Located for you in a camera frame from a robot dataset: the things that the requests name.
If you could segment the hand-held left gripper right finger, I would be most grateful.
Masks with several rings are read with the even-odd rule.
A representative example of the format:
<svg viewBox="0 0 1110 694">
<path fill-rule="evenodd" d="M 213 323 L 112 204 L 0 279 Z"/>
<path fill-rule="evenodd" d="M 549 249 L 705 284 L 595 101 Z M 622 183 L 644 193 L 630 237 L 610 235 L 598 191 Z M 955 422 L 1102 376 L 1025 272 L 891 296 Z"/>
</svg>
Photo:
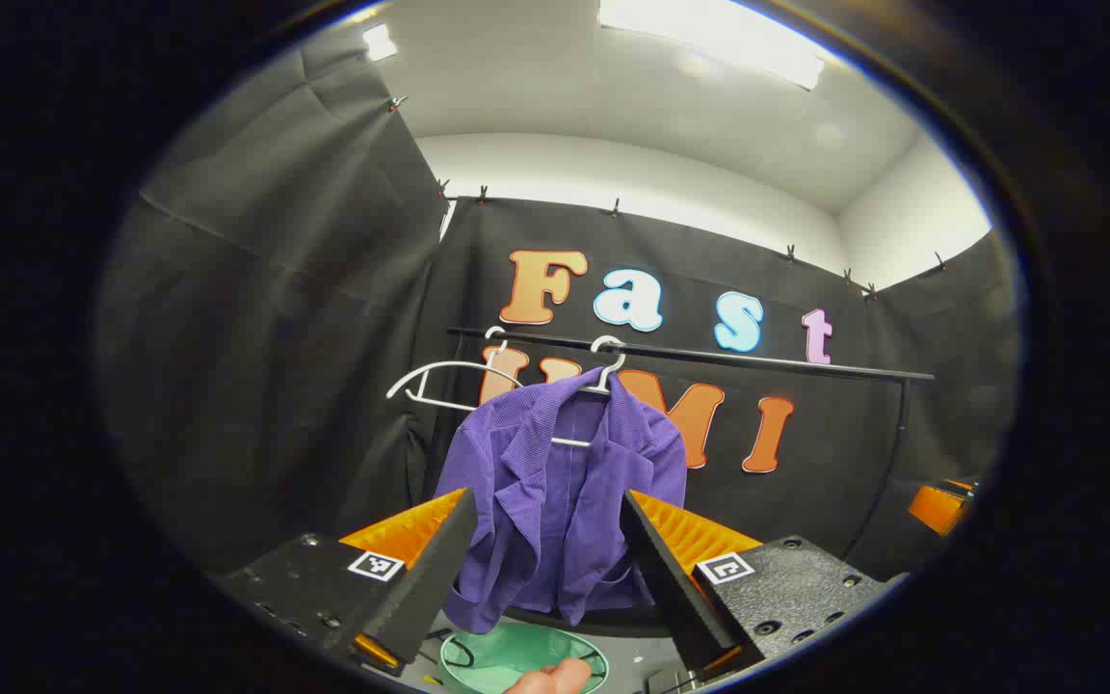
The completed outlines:
<svg viewBox="0 0 1110 694">
<path fill-rule="evenodd" d="M 761 542 L 638 491 L 622 497 L 620 530 L 679 657 L 702 681 L 809 650 L 907 580 L 872 579 L 798 535 Z"/>
</svg>

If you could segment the purple corduroy shirt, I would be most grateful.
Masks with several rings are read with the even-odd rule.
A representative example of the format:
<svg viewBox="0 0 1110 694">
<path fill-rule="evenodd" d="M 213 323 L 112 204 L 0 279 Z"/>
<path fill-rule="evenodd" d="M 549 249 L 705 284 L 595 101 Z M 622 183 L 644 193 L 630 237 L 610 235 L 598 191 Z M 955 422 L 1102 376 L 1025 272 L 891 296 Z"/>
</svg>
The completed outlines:
<svg viewBox="0 0 1110 694">
<path fill-rule="evenodd" d="M 682 506 L 682 431 L 602 369 L 503 392 L 460 423 L 436 493 L 474 493 L 477 529 L 443 611 L 485 635 L 508 608 L 589 612 L 653 600 L 620 530 L 630 491 Z"/>
</svg>

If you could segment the black backdrop cloth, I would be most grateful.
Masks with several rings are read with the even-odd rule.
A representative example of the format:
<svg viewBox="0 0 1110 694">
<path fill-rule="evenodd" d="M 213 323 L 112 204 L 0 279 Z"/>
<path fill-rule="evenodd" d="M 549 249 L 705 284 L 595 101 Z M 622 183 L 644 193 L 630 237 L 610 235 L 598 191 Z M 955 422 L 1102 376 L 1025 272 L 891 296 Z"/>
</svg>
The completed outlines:
<svg viewBox="0 0 1110 694">
<path fill-rule="evenodd" d="M 1027 291 L 981 183 L 851 67 L 814 91 L 690 48 L 532 30 L 354 36 L 269 59 L 168 145 L 98 306 L 107 425 L 181 549 L 228 571 L 435 490 L 450 414 L 386 399 L 448 328 L 620 336 L 930 373 L 899 389 L 639 359 L 689 414 L 693 507 L 875 576 L 931 544 L 919 477 L 978 477 L 1013 418 Z"/>
</svg>

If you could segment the long ceiling light panel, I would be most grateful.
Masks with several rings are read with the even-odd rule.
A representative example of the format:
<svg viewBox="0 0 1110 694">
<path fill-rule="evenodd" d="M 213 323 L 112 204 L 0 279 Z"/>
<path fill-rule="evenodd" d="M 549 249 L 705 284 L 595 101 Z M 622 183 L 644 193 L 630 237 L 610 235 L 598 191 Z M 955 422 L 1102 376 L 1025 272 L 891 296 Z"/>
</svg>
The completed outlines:
<svg viewBox="0 0 1110 694">
<path fill-rule="evenodd" d="M 601 26 L 656 36 L 814 91 L 827 51 L 734 0 L 599 0 Z"/>
</svg>

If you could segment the black clothes rack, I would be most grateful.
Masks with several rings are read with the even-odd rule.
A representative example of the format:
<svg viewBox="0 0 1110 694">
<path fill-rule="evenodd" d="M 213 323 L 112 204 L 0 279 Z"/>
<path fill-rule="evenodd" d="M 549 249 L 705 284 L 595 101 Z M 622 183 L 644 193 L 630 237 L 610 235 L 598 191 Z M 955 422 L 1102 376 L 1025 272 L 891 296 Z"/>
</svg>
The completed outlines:
<svg viewBox="0 0 1110 694">
<path fill-rule="evenodd" d="M 617 339 L 612 339 L 610 335 L 605 335 L 608 338 L 608 341 L 605 341 L 604 346 L 592 348 L 592 342 L 585 341 L 585 339 L 576 339 L 564 335 L 516 333 L 515 331 L 502 328 L 500 330 L 495 330 L 494 328 L 448 328 L 446 329 L 446 333 L 450 335 L 456 335 L 460 340 L 458 344 L 462 344 L 463 340 L 466 338 L 481 339 L 481 341 L 486 342 L 498 336 L 501 342 L 516 341 L 527 344 L 542 344 L 542 346 L 559 346 L 564 348 L 564 350 L 598 350 L 607 353 L 617 353 L 617 356 L 692 361 L 692 363 L 712 364 L 717 365 L 717 368 L 741 368 L 749 370 L 763 370 L 763 372 L 780 372 L 806 375 L 807 378 L 830 378 L 836 379 L 837 381 L 867 381 L 897 384 L 899 388 L 897 420 L 895 420 L 894 440 L 891 440 L 888 461 L 886 461 L 885 471 L 882 471 L 880 487 L 877 489 L 876 495 L 872 497 L 872 504 L 869 505 L 866 517 L 864 517 L 860 523 L 858 532 L 855 532 L 850 544 L 845 549 L 844 556 L 846 557 L 850 557 L 854 550 L 859 547 L 859 542 L 864 536 L 866 536 L 869 524 L 871 524 L 872 520 L 877 517 L 878 510 L 880 510 L 882 505 L 882 499 L 885 499 L 885 494 L 888 493 L 889 483 L 891 482 L 891 479 L 894 479 L 894 470 L 897 467 L 900 452 L 902 452 L 904 439 L 906 437 L 909 418 L 911 418 L 912 383 L 932 383 L 937 380 L 937 378 L 930 373 L 904 372 L 904 370 L 850 368 L 850 365 L 816 364 L 810 363 L 810 361 L 748 358 L 737 355 L 737 353 L 677 350 L 677 348 L 655 346 L 655 344 L 622 343 Z"/>
</svg>

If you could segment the green laundry hamper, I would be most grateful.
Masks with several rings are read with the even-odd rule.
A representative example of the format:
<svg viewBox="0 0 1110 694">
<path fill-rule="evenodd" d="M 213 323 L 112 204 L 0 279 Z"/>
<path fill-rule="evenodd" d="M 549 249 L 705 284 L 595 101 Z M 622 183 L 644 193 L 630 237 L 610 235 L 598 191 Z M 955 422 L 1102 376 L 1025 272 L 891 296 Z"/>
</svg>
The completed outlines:
<svg viewBox="0 0 1110 694">
<path fill-rule="evenodd" d="M 505 694 L 525 673 L 559 666 L 565 658 L 591 667 L 581 694 L 595 694 L 610 666 L 594 643 L 562 628 L 507 621 L 485 635 L 455 631 L 440 643 L 437 663 L 451 694 Z"/>
</svg>

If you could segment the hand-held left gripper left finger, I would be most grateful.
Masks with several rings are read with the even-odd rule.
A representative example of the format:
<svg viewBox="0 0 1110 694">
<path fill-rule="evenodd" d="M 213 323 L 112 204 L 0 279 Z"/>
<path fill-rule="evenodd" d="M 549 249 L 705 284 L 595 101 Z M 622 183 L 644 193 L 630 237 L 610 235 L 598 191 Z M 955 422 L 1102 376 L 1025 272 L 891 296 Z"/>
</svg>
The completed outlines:
<svg viewBox="0 0 1110 694">
<path fill-rule="evenodd" d="M 458 487 L 344 537 L 301 533 L 213 580 L 304 648 L 400 676 L 448 599 L 477 526 L 474 493 Z"/>
</svg>

